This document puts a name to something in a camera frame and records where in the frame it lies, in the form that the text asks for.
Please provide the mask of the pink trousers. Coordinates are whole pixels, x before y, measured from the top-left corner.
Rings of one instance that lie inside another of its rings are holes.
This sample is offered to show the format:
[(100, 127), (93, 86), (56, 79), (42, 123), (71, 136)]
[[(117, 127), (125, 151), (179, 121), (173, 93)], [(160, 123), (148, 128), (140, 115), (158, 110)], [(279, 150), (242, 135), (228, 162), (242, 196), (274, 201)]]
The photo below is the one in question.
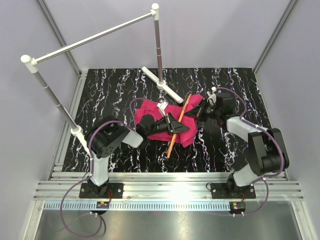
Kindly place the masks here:
[[(203, 97), (199, 94), (194, 94), (191, 96), (185, 113), (195, 108), (201, 101)], [(169, 104), (165, 108), (165, 113), (171, 113), (172, 116), (178, 120), (182, 111), (182, 107)], [(145, 115), (151, 115), (154, 120), (160, 120), (163, 116), (159, 111), (159, 108), (156, 103), (144, 100), (140, 108), (136, 110), (135, 113), (135, 121), (139, 124)], [(184, 148), (190, 146), (194, 142), (195, 135), (198, 132), (197, 122), (194, 118), (188, 117), (186, 115), (183, 116), (181, 123), (189, 128), (189, 131), (179, 133), (176, 137), (175, 142), (181, 144)], [(170, 142), (172, 140), (172, 136), (168, 132), (153, 134), (149, 137), (151, 140), (157, 141), (165, 141)]]

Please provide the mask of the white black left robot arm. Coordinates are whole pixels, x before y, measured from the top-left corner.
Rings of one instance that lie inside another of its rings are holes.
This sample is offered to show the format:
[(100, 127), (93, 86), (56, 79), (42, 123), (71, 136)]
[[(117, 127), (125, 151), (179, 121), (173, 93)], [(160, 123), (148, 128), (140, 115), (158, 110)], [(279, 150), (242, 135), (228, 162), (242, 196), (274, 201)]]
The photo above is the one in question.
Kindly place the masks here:
[(85, 136), (87, 147), (92, 151), (93, 174), (87, 181), (87, 193), (101, 199), (108, 192), (109, 159), (114, 151), (122, 144), (133, 148), (144, 148), (150, 142), (150, 136), (155, 134), (181, 134), (190, 128), (178, 120), (171, 113), (155, 120), (150, 114), (145, 114), (137, 124), (136, 130), (130, 129), (113, 116), (105, 118), (105, 123), (99, 123)]

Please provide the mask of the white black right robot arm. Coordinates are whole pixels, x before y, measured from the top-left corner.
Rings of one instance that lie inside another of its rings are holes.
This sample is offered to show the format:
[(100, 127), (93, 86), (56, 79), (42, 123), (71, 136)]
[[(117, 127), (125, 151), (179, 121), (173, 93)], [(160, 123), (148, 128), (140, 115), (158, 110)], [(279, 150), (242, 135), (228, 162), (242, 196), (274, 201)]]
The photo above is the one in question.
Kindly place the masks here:
[(229, 175), (223, 191), (237, 199), (264, 178), (275, 178), (290, 165), (286, 145), (278, 128), (265, 128), (235, 113), (235, 101), (226, 93), (212, 93), (185, 113), (199, 122), (214, 119), (218, 125), (234, 134), (248, 146), (247, 164)]

